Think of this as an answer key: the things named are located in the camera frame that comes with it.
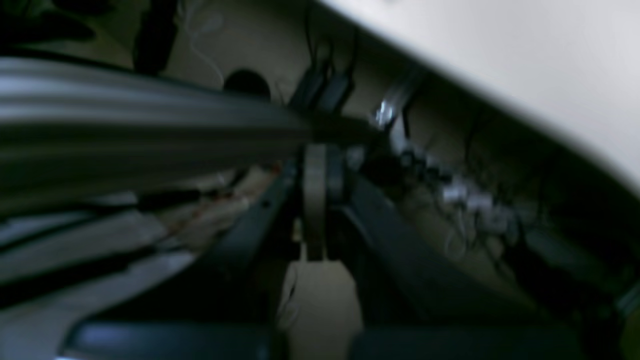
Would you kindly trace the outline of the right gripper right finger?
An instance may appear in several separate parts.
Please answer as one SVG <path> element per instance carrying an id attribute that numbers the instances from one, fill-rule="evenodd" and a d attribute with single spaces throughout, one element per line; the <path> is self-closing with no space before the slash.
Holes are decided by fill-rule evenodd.
<path id="1" fill-rule="evenodd" d="M 583 360 L 578 335 L 456 269 L 331 145 L 304 150 L 308 257 L 354 279 L 363 329 L 349 360 Z"/>

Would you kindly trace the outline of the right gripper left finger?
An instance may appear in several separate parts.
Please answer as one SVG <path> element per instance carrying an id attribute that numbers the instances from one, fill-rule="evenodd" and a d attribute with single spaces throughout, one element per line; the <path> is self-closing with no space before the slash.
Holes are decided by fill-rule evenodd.
<path id="1" fill-rule="evenodd" d="M 281 173 L 192 264 L 130 300 L 76 323 L 64 360 L 286 360 L 288 344 L 253 281 L 297 193 L 300 162 Z"/>

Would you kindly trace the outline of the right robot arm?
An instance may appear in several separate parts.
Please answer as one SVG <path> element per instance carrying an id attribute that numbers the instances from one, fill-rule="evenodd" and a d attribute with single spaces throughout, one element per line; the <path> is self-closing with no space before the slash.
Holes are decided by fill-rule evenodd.
<path id="1" fill-rule="evenodd" d="M 341 150 L 384 135 L 130 71 L 1 57 L 1 216 L 217 170 L 284 160 L 247 214 L 186 269 L 75 322 L 69 360 L 585 360 L 579 336 L 456 269 Z M 302 215 L 311 258 L 353 276 L 359 309 L 330 326 L 321 296 L 278 325 L 258 288 L 266 260 L 290 260 Z"/>

